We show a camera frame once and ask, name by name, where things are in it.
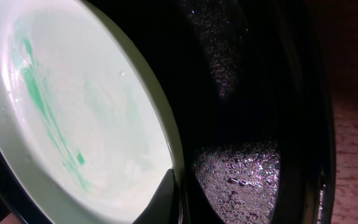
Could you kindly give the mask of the green plate front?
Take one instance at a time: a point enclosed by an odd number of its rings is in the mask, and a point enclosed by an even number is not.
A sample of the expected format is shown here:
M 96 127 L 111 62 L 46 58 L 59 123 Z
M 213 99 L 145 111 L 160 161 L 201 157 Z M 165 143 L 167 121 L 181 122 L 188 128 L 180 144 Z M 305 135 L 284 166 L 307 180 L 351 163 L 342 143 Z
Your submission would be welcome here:
M 133 223 L 184 167 L 157 77 L 84 1 L 0 1 L 0 154 L 39 223 Z

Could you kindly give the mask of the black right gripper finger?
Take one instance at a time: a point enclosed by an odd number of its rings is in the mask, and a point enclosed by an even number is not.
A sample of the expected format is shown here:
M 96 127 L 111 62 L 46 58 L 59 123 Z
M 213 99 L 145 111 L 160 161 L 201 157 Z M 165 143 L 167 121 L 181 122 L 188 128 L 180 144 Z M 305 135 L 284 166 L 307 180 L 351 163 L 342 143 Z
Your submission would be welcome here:
M 133 224 L 178 224 L 179 192 L 173 169 L 168 169 L 150 203 Z

